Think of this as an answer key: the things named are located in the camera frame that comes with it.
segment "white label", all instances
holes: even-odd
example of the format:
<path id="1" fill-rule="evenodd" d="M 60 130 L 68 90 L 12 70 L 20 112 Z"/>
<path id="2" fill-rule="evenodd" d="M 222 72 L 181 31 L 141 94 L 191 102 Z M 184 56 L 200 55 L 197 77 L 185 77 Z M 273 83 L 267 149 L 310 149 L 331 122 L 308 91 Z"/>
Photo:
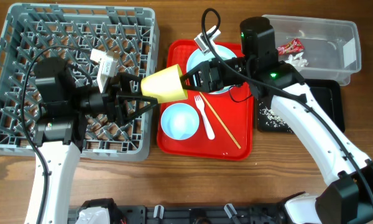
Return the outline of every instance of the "white label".
<path id="1" fill-rule="evenodd" d="M 106 76 L 109 76 L 109 75 L 110 75 L 110 71 L 111 71 L 111 63 L 112 63 L 111 60 L 105 60 L 105 62 L 104 62 L 104 64 L 103 64 L 103 71 L 102 71 L 102 74 L 103 74 L 103 75 L 106 75 Z"/>
<path id="2" fill-rule="evenodd" d="M 356 61 L 355 38 L 352 38 L 343 47 L 344 68 Z"/>

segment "wooden chopstick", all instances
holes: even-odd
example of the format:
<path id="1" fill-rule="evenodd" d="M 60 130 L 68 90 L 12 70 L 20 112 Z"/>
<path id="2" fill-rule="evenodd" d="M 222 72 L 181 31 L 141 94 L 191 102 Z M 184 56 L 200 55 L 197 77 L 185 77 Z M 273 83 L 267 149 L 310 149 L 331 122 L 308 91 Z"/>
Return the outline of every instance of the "wooden chopstick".
<path id="1" fill-rule="evenodd" d="M 235 142 L 236 146 L 238 149 L 241 149 L 241 145 L 239 145 L 239 143 L 237 143 L 237 140 L 234 138 L 234 136 L 232 135 L 232 133 L 229 131 L 229 129 L 225 126 L 223 120 L 221 120 L 221 118 L 218 116 L 217 112 L 214 110 L 214 108 L 211 106 L 211 104 L 209 103 L 209 101 L 206 99 L 205 96 L 203 96 L 203 94 L 201 92 L 199 92 L 199 94 L 201 95 L 201 97 L 204 99 L 204 101 L 206 102 L 206 104 L 210 107 L 211 111 L 213 112 L 213 114 L 216 116 L 216 118 L 218 119 L 218 121 L 221 123 L 221 125 L 223 126 L 223 128 L 225 129 L 225 131 L 228 133 L 229 137 L 231 137 L 231 139 Z"/>

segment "yellow paper cup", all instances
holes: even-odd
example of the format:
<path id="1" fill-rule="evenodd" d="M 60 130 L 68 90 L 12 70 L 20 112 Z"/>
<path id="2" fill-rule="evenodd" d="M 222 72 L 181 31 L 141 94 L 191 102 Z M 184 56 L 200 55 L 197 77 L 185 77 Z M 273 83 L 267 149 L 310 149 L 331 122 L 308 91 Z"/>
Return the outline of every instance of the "yellow paper cup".
<path id="1" fill-rule="evenodd" d="M 188 99 L 188 92 L 182 88 L 182 76 L 179 65 L 173 65 L 141 81 L 141 92 L 144 96 L 157 99 L 158 103 L 167 103 Z"/>

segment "wooden table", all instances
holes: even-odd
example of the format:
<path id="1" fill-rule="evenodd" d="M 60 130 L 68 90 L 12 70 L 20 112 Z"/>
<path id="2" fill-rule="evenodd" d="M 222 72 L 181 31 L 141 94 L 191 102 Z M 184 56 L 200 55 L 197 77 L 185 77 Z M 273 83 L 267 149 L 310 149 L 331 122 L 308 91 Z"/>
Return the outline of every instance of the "wooden table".
<path id="1" fill-rule="evenodd" d="M 0 33 L 13 0 L 0 1 Z M 373 1 L 57 1 L 58 3 L 144 6 L 155 10 L 160 29 L 158 69 L 165 67 L 169 45 L 200 32 L 207 7 L 222 17 L 219 41 L 240 41 L 239 23 L 263 14 L 354 21 L 359 30 L 362 70 L 342 88 L 346 136 L 373 159 Z M 207 24 L 214 24 L 209 16 Z M 300 191 L 326 188 L 314 160 L 296 136 L 254 130 L 251 155 L 241 162 L 163 153 L 155 143 L 144 162 L 82 159 L 75 174 L 71 206 L 112 197 L 119 205 L 224 205 L 277 202 Z M 34 178 L 31 157 L 0 156 L 0 223 L 23 223 Z"/>

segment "plastic dish rack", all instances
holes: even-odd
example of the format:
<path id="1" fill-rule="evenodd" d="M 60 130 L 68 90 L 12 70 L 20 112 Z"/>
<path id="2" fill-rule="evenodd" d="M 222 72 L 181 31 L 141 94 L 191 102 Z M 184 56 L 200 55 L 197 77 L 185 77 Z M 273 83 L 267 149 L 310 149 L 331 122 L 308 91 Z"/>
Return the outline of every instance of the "plastic dish rack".
<path id="1" fill-rule="evenodd" d="M 117 69 L 144 78 L 154 73 L 159 49 L 159 27 L 155 12 L 144 7 L 105 7 L 57 4 L 13 4 L 0 38 L 0 154 L 34 156 L 19 122 L 21 89 L 34 55 L 50 45 L 72 45 L 82 49 L 113 50 L 121 54 Z M 63 57 L 88 72 L 96 83 L 98 65 L 76 50 L 52 49 L 43 57 Z M 72 71 L 77 86 L 86 78 Z M 41 97 L 29 79 L 25 118 L 30 132 L 40 117 Z M 139 103 L 130 102 L 134 110 Z M 88 130 L 104 124 L 106 115 L 88 116 Z M 150 146 L 152 112 L 119 127 L 105 124 L 87 133 L 82 157 L 99 160 L 141 161 Z"/>

